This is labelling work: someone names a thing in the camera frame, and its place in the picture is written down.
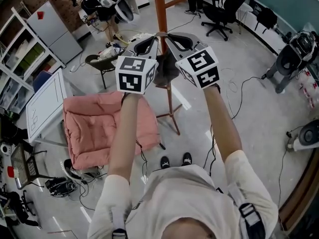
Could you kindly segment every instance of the black office chair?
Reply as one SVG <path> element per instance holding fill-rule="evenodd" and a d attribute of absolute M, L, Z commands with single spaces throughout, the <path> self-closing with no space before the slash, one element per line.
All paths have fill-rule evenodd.
<path fill-rule="evenodd" d="M 213 1 L 213 4 L 206 1 L 203 2 L 203 10 L 205 15 L 215 23 L 202 22 L 201 25 L 213 26 L 213 28 L 206 33 L 206 36 L 208 36 L 212 31 L 219 30 L 225 37 L 224 40 L 227 41 L 228 36 L 224 30 L 229 30 L 230 33 L 232 33 L 233 30 L 229 27 L 226 27 L 226 25 L 236 21 L 236 11 L 245 0 L 226 0 L 224 3 L 224 8 L 219 8 L 216 6 L 216 2 L 218 2 L 218 0 L 211 1 Z"/>

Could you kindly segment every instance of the wooden pole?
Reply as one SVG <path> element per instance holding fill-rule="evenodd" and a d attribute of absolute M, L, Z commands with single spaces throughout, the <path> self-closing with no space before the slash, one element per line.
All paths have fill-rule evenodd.
<path fill-rule="evenodd" d="M 159 31 L 160 32 L 165 32 L 167 33 L 167 18 L 166 18 L 166 9 L 185 0 L 173 0 L 168 2 L 167 4 L 165 4 L 165 0 L 155 0 L 155 6 L 156 6 L 156 13 L 158 16 L 158 23 L 159 23 Z M 165 42 L 165 38 L 161 37 L 160 38 L 160 42 L 161 42 L 161 51 L 162 54 L 164 54 L 167 51 L 167 45 Z M 167 90 L 167 98 L 168 98 L 168 107 L 169 107 L 169 113 L 167 114 L 162 114 L 157 116 L 157 118 L 161 118 L 161 117 L 166 117 L 166 116 L 170 116 L 171 119 L 173 120 L 173 123 L 175 125 L 176 128 L 176 133 L 178 135 L 180 135 L 180 131 L 178 128 L 178 125 L 176 123 L 176 120 L 174 118 L 174 113 L 181 108 L 182 105 L 179 105 L 178 107 L 176 107 L 173 110 L 173 105 L 172 105 L 172 96 L 171 96 L 171 85 L 170 83 L 165 87 Z"/>

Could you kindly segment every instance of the gray floor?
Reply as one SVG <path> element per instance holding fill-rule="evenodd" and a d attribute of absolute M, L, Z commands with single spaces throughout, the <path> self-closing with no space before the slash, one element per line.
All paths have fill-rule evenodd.
<path fill-rule="evenodd" d="M 183 12 L 185 9 L 186 4 L 182 4 L 167 10 L 168 29 L 192 20 L 193 15 L 185 14 Z M 176 31 L 195 32 L 200 39 L 213 48 L 219 60 L 219 68 L 223 78 L 222 96 L 229 107 L 229 112 L 235 114 L 241 101 L 240 87 L 242 82 L 252 76 L 261 77 L 276 58 L 246 30 L 243 30 L 240 35 L 236 23 L 229 25 L 234 33 L 229 34 L 227 42 L 224 42 L 218 32 L 213 32 L 209 37 L 206 37 L 205 34 L 209 28 L 200 25 L 203 20 L 207 21 L 205 16 L 202 16 L 202 19 L 196 16 L 191 23 Z M 148 33 L 157 32 L 158 23 L 155 8 L 148 6 L 141 9 L 141 19 L 135 24 L 137 25 L 121 24 L 120 29 Z M 122 32 L 125 38 L 134 34 L 136 33 L 131 31 Z M 82 56 L 74 58 L 64 69 L 64 74 L 86 93 L 103 92 L 101 76 L 96 69 L 85 65 L 79 67 L 74 73 L 69 72 L 73 65 L 78 67 L 80 59 L 83 62 L 87 55 L 96 54 L 104 48 L 104 43 L 95 42 L 92 37 L 85 39 L 82 45 L 85 49 Z M 105 74 L 105 80 L 109 87 L 108 91 L 116 89 L 114 73 Z M 203 92 L 184 80 L 182 76 L 174 79 L 172 85 L 173 105 L 183 104 L 183 107 L 175 114 L 181 136 L 178 136 L 171 129 L 172 121 L 170 118 L 159 119 L 159 130 L 166 151 L 156 147 L 146 153 L 148 174 L 159 169 L 159 160 L 163 155 L 170 158 L 171 165 L 180 165 L 182 154 L 186 151 L 192 154 L 193 163 L 203 166 L 207 152 L 211 147 L 210 120 Z M 165 90 L 151 86 L 146 92 L 146 98 L 157 115 L 167 113 L 168 103 Z M 286 92 L 280 95 L 275 93 L 274 86 L 267 79 L 263 81 L 252 79 L 246 82 L 243 87 L 242 107 L 234 121 L 240 133 L 244 151 L 275 203 L 279 199 L 278 177 L 287 141 L 285 132 L 305 124 L 308 121 L 308 114 L 306 102 L 298 92 L 295 80 L 292 80 L 286 88 Z M 25 126 L 25 114 L 22 114 L 19 125 Z M 58 129 L 47 138 L 61 142 L 64 140 L 62 132 Z M 67 150 L 59 147 L 53 148 L 49 145 L 39 145 L 37 149 L 48 150 L 46 155 L 41 156 L 40 154 L 37 157 L 37 162 L 43 173 L 48 173 L 50 176 L 63 175 L 60 161 L 68 156 Z M 281 204 L 295 187 L 309 156 L 309 151 L 293 152 L 286 155 L 281 178 Z M 205 167 L 207 171 L 209 171 L 212 159 L 213 156 L 210 153 Z M 137 156 L 131 178 L 131 189 L 135 203 L 142 195 L 144 188 L 142 164 L 141 157 Z M 212 166 L 212 178 L 216 185 L 225 190 L 224 167 L 218 152 L 217 160 Z M 8 183 L 11 190 L 16 190 L 13 180 L 4 178 L 4 181 Z M 82 200 L 86 207 L 95 208 L 102 187 L 103 180 L 97 181 L 94 186 L 93 183 L 89 185 L 90 194 Z M 34 185 L 27 186 L 26 190 L 29 198 L 35 202 L 35 209 L 38 212 L 37 218 L 43 230 L 20 225 L 16 227 L 19 238 L 75 238 L 72 232 L 79 239 L 86 237 L 89 220 L 81 210 L 81 204 L 78 202 L 78 191 L 74 192 L 70 198 L 56 199 L 51 197 L 46 189 Z M 86 212 L 88 217 L 93 216 L 93 211 L 86 210 Z M 72 230 L 72 232 L 46 235 L 47 232 L 65 230 Z"/>

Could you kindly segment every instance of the pink chair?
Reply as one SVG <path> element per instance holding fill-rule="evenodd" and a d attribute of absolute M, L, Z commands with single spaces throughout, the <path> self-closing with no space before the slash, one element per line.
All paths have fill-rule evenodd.
<path fill-rule="evenodd" d="M 109 163 L 110 148 L 120 123 L 122 96 L 121 92 L 110 92 L 64 99 L 64 128 L 75 169 Z M 158 144 L 165 149 L 160 143 L 156 116 L 144 97 L 138 104 L 137 140 L 143 150 Z M 136 144 L 135 155 L 140 153 Z"/>

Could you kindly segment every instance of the black and white marker cube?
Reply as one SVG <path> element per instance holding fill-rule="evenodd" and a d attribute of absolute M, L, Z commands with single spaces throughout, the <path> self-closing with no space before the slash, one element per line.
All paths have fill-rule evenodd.
<path fill-rule="evenodd" d="M 118 91 L 144 94 L 154 80 L 156 59 L 119 56 L 115 67 Z"/>
<path fill-rule="evenodd" d="M 184 78 L 201 89 L 218 83 L 217 65 L 217 57 L 210 46 L 175 63 Z"/>

